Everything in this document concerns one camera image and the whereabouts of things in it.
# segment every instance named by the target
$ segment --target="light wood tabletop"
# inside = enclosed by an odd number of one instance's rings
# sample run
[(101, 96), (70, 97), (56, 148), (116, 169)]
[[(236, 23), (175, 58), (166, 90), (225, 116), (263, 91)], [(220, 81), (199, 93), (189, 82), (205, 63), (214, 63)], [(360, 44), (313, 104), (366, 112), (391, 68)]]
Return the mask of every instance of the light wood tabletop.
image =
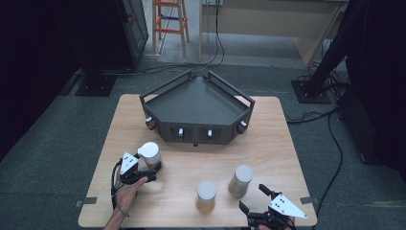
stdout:
[[(157, 180), (145, 184), (122, 227), (242, 227), (246, 216), (239, 210), (239, 199), (227, 186), (239, 165), (254, 170), (247, 194), (240, 200), (251, 212), (267, 211), (270, 197), (258, 189), (264, 184), (283, 194), (303, 210), (308, 219), (296, 218), (296, 226), (311, 226), (317, 218), (304, 175), (278, 98), (252, 97), (256, 101), (248, 129), (228, 145), (198, 145), (165, 142), (156, 130), (149, 130), (139, 95), (123, 95), (108, 130), (101, 156), (86, 197), (79, 225), (103, 227), (112, 214), (111, 173), (125, 151), (135, 154), (146, 142), (160, 148), (163, 168)], [(140, 160), (139, 170), (146, 170)], [(197, 186), (204, 180), (216, 185), (215, 207), (201, 213), (195, 207)]]

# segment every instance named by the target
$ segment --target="cup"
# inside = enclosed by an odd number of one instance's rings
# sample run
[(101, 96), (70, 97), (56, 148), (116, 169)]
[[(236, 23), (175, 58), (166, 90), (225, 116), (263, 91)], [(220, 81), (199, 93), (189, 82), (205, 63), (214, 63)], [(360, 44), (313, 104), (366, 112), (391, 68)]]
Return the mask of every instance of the cup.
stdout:
[(155, 167), (162, 161), (159, 147), (154, 142), (147, 142), (138, 149), (138, 154), (144, 158), (147, 167), (154, 170)]
[(210, 213), (215, 206), (215, 184), (205, 180), (197, 187), (196, 207), (200, 212)]
[(238, 166), (228, 186), (230, 194), (236, 198), (245, 196), (248, 190), (248, 185), (253, 177), (254, 171), (251, 167), (246, 165)]

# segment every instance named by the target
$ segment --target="gray carpet floor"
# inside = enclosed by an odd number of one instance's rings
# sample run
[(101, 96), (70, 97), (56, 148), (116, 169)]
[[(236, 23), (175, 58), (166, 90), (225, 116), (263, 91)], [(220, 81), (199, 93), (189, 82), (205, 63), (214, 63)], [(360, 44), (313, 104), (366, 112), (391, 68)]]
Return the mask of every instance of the gray carpet floor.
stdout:
[[(142, 60), (138, 68), (163, 64)], [(290, 81), (306, 69), (220, 65), (212, 70), (248, 95), (278, 97), (291, 118), (336, 105), (332, 95), (332, 103), (298, 103)], [(81, 229), (75, 204), (86, 196), (119, 98), (145, 93), (177, 74), (120, 75), (107, 98), (75, 96), (79, 78), (69, 95), (57, 96), (0, 163), (0, 229)], [(316, 229), (406, 229), (406, 185), (396, 171), (364, 165), (338, 117), (334, 113), (330, 125), (344, 161)], [(289, 129), (310, 195), (320, 198), (340, 161), (327, 117)]]

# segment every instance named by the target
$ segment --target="orange ladder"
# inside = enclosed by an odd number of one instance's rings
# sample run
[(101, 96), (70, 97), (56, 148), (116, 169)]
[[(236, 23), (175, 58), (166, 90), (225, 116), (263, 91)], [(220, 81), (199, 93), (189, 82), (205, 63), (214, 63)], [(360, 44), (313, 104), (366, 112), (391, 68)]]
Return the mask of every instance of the orange ladder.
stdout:
[[(163, 16), (161, 8), (177, 8), (178, 16)], [(175, 0), (173, 2), (165, 2), (161, 0), (152, 1), (152, 51), (156, 54), (156, 33), (159, 34), (159, 40), (162, 40), (162, 33), (177, 34), (180, 35), (182, 40), (183, 58), (186, 57), (186, 43), (185, 43), (185, 32), (186, 39), (189, 42), (189, 29), (188, 29), (188, 17), (186, 16), (185, 0)], [(166, 29), (162, 28), (162, 20), (167, 21), (179, 21), (179, 29)]]

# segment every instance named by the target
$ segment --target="wooden desk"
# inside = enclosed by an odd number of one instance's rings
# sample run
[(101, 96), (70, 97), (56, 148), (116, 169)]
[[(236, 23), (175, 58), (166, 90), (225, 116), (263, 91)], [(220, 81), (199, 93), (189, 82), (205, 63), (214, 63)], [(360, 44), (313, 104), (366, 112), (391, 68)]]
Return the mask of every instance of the wooden desk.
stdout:
[[(215, 7), (202, 6), (199, 17), (199, 60), (202, 33), (215, 33)], [(218, 32), (235, 35), (291, 36), (309, 67), (349, 0), (224, 0)]]
[[(301, 166), (277, 98), (254, 97), (256, 105), (247, 131), (227, 146), (166, 143), (145, 125), (139, 95), (120, 98), (98, 166), (87, 197), (96, 197), (96, 204), (85, 204), (79, 216), (82, 227), (103, 227), (112, 213), (110, 198), (111, 172), (123, 153), (132, 154), (145, 142), (160, 147), (163, 169), (157, 180), (139, 191), (130, 217), (122, 227), (236, 227), (246, 226), (247, 219), (238, 208), (227, 186), (238, 165), (254, 170), (248, 192), (241, 200), (252, 212), (264, 212), (270, 197), (259, 189), (260, 183), (276, 192), (283, 192), (299, 206), (308, 219), (297, 218), (297, 226), (316, 224)], [(146, 165), (141, 161), (140, 170)], [(195, 208), (198, 184), (210, 179), (217, 186), (215, 207), (209, 214)]]

